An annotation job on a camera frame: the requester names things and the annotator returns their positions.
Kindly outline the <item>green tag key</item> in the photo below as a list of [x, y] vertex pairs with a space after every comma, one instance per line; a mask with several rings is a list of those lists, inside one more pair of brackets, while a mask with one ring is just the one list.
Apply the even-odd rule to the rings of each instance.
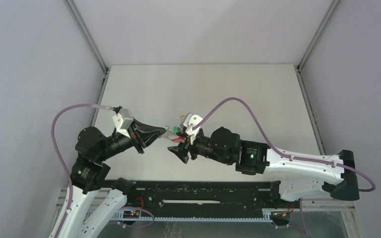
[[182, 129], [180, 127], [174, 127], [173, 128], [173, 133], [175, 135], [179, 135], [181, 133]]

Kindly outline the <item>metal keyring holder red handle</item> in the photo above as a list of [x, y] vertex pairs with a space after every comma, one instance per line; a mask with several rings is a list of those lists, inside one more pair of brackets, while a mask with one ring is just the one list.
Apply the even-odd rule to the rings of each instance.
[[170, 127], [170, 126], [166, 125], [165, 126], [166, 133], [164, 135], [162, 135], [161, 137], [168, 139], [174, 143], [179, 143], [178, 142], [178, 136], [173, 133], [173, 128], [174, 127]]

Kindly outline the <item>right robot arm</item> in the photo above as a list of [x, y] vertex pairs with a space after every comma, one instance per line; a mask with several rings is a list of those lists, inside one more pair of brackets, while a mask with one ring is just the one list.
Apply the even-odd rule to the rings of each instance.
[[342, 150], [337, 155], [315, 156], [278, 149], [268, 144], [242, 140], [236, 133], [221, 127], [210, 137], [200, 130], [194, 141], [188, 136], [176, 146], [168, 147], [183, 163], [198, 156], [225, 165], [245, 175], [277, 172], [302, 175], [299, 180], [278, 180], [271, 184], [272, 199], [295, 201], [299, 198], [315, 198], [328, 193], [343, 201], [360, 198], [355, 172], [354, 153]]

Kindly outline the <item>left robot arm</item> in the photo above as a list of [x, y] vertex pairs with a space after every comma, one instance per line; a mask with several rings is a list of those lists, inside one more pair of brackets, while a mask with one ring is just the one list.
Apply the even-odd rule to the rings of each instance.
[[136, 185], [125, 178], [112, 184], [105, 200], [86, 219], [85, 215], [105, 182], [110, 166], [104, 162], [129, 148], [139, 154], [166, 133], [163, 127], [143, 124], [133, 120], [128, 128], [114, 130], [105, 136], [98, 128], [89, 126], [78, 135], [75, 146], [78, 157], [68, 177], [68, 190], [64, 212], [60, 212], [50, 237], [95, 238], [112, 216], [137, 199]]

